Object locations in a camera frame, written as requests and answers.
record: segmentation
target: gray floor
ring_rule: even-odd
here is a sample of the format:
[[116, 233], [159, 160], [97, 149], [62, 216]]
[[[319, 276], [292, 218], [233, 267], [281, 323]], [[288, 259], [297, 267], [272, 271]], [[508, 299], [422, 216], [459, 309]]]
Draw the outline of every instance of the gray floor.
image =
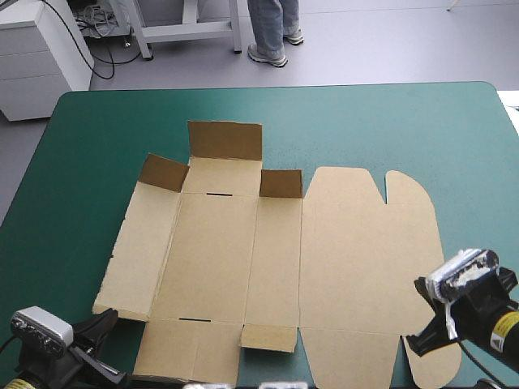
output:
[[[229, 40], [154, 45], [155, 59], [94, 77], [91, 89], [226, 88], [483, 80], [519, 90], [519, 0], [300, 0], [305, 43], [287, 47], [283, 69], [232, 53]], [[177, 19], [178, 0], [141, 2], [151, 24]], [[239, 2], [244, 47], [252, 42], [247, 5]], [[207, 0], [202, 18], [225, 17], [225, 0]], [[110, 43], [116, 60], [136, 45]], [[105, 56], [102, 45], [92, 51]], [[97, 69], [108, 74], [108, 66]], [[46, 120], [9, 123], [0, 115], [0, 223]]]

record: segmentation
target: cabinet drawer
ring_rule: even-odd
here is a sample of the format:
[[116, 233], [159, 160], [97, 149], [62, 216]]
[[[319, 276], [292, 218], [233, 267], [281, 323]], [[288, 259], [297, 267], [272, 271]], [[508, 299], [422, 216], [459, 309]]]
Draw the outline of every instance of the cabinet drawer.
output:
[[58, 64], [50, 51], [0, 55], [0, 79], [22, 79], [59, 73]]
[[0, 30], [0, 55], [32, 53], [48, 49], [36, 26]]
[[48, 118], [70, 88], [62, 75], [0, 81], [0, 110], [8, 120]]

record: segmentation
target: wire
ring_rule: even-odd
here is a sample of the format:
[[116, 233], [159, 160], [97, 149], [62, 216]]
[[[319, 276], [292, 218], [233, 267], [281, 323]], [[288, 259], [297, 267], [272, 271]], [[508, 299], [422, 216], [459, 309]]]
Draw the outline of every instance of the wire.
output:
[[94, 54], [91, 54], [97, 61], [108, 63], [109, 65], [126, 65], [127, 63], [133, 62], [140, 56], [140, 52], [138, 52], [133, 58], [128, 59], [127, 61], [121, 61], [121, 62], [109, 62], [104, 60], [103, 58], [96, 57]]
[[[82, 30], [83, 29], [86, 29], [86, 28], [90, 28], [90, 31], [92, 31], [92, 29], [94, 28], [94, 25], [93, 24], [90, 24], [89, 22], [87, 22], [86, 20], [81, 20], [81, 19], [76, 19], [75, 20], [77, 23], [83, 23], [84, 26], [82, 26]], [[106, 49], [108, 51], [110, 51], [108, 45], [105, 45]], [[138, 52], [133, 58], [130, 58], [130, 59], [127, 59], [126, 61], [120, 61], [120, 62], [114, 62], [113, 60], [112, 61], [106, 61], [105, 59], [103, 58], [99, 58], [97, 57], [96, 55], [92, 54], [91, 55], [99, 62], [103, 62], [103, 63], [108, 63], [109, 65], [126, 65], [127, 63], [130, 63], [130, 62], [133, 62], [134, 60], [136, 60], [139, 56], [140, 56], [140, 52]]]
[[112, 64], [112, 74], [108, 77], [104, 76], [104, 75], [100, 75], [99, 73], [97, 73], [94, 68], [92, 66], [90, 66], [90, 64], [88, 63], [87, 61], [87, 58], [84, 57], [84, 54], [83, 52], [81, 51], [81, 49], [79, 48], [79, 45], [78, 45], [78, 42], [77, 40], [74, 38], [74, 34], [72, 34], [72, 31], [69, 29], [68, 25], [66, 24], [65, 20], [63, 19], [63, 17], [59, 14], [58, 11], [56, 11], [56, 8], [54, 8], [52, 6], [52, 4], [49, 4], [49, 2], [47, 2], [47, 0], [41, 0], [42, 2], [44, 2], [53, 12], [54, 14], [56, 14], [56, 16], [62, 21], [63, 25], [65, 26], [66, 30], [68, 31], [69, 35], [71, 36], [72, 40], [74, 41], [74, 45], [75, 47], [77, 48], [78, 52], [79, 52], [79, 55], [81, 56], [81, 58], [83, 59], [84, 63], [87, 64], [88, 66], [88, 69], [90, 69], [92, 71], [92, 73], [94, 75], [96, 75], [97, 77], [99, 77], [100, 79], [112, 79], [114, 76], [115, 76], [115, 64], [114, 64], [114, 58], [112, 57], [112, 52], [108, 49], [108, 46], [106, 46], [106, 48], [108, 49], [108, 55], [110, 57], [110, 60], [111, 60], [111, 64]]
[[470, 353], [469, 350], [463, 345], [463, 343], [458, 340], [457, 343], [459, 344], [461, 351], [465, 353], [465, 355], [483, 372], [485, 373], [492, 381], [495, 381], [502, 389], [508, 389], [508, 387], [501, 382], [494, 374], [492, 374], [485, 366], [483, 366], [474, 355]]
[[0, 354], [9, 345], [9, 343], [12, 342], [14, 339], [16, 339], [16, 336], [13, 335], [11, 338], [9, 338], [5, 342], [3, 342], [2, 346], [0, 346]]

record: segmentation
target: electronic device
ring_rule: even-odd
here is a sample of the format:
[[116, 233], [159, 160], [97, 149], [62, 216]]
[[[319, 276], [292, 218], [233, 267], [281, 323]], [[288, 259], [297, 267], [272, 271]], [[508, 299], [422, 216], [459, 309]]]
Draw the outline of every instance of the electronic device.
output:
[[[410, 348], [422, 356], [458, 343], [478, 363], [461, 344], [469, 340], [519, 371], [519, 305], [509, 296], [516, 285], [515, 273], [499, 266], [494, 251], [460, 251], [428, 277], [414, 282], [435, 317], [422, 332], [406, 337]], [[490, 387], [484, 380], [478, 385]]]
[[11, 340], [22, 341], [16, 368], [19, 375], [5, 388], [67, 389], [76, 383], [123, 387], [126, 373], [97, 359], [117, 321], [116, 310], [106, 310], [73, 325], [37, 306], [15, 312]]

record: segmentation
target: brown cardboard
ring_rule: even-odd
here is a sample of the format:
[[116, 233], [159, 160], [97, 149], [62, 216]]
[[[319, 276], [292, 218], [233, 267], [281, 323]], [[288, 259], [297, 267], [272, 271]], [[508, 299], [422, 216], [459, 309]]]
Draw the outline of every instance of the brown cardboard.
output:
[[261, 161], [217, 160], [192, 157], [184, 193], [257, 196], [260, 188]]
[[390, 387], [398, 336], [313, 328], [301, 335], [319, 389]]
[[261, 170], [259, 195], [302, 199], [301, 170]]
[[410, 349], [405, 338], [404, 345], [414, 383], [422, 389], [444, 387], [460, 367], [461, 353], [457, 344], [440, 348], [423, 357], [419, 357]]
[[[397, 341], [381, 348], [375, 338], [415, 333], [432, 316], [413, 280], [443, 261], [434, 207], [405, 174], [388, 172], [386, 188], [387, 204], [366, 170], [318, 168], [303, 202], [299, 325], [315, 383], [324, 389], [366, 387], [361, 378], [374, 366], [383, 375], [376, 387], [387, 387]], [[343, 339], [348, 346], [335, 345]], [[449, 370], [431, 358], [427, 368], [437, 375], [421, 374], [423, 387], [447, 383], [459, 352], [444, 354]], [[357, 373], [338, 374], [335, 359], [356, 361]]]
[[246, 324], [240, 345], [245, 348], [293, 353], [298, 339], [296, 327], [258, 326]]
[[261, 125], [188, 122], [191, 154], [203, 158], [261, 160]]
[[183, 194], [154, 318], [243, 323], [257, 198]]
[[146, 323], [135, 375], [236, 382], [239, 324], [152, 319]]
[[[300, 170], [261, 170], [260, 125], [189, 129], [189, 170], [148, 157], [94, 304], [147, 321], [134, 373], [235, 383], [240, 346], [293, 352], [300, 327], [321, 389], [388, 387], [432, 315], [413, 281], [443, 261], [427, 192], [389, 172], [385, 203], [366, 170], [319, 168], [302, 199]], [[429, 389], [459, 359], [410, 364]]]
[[[298, 326], [301, 209], [302, 199], [260, 197], [258, 200], [243, 347], [294, 351]], [[271, 328], [275, 339], [280, 341], [278, 347], [276, 342], [267, 339], [263, 327], [257, 327], [273, 324], [292, 329], [274, 331]]]
[[155, 154], [148, 154], [139, 181], [145, 184], [180, 192], [189, 166]]
[[94, 313], [111, 307], [122, 318], [148, 320], [177, 217], [178, 192], [188, 169], [153, 154], [146, 158], [94, 302]]

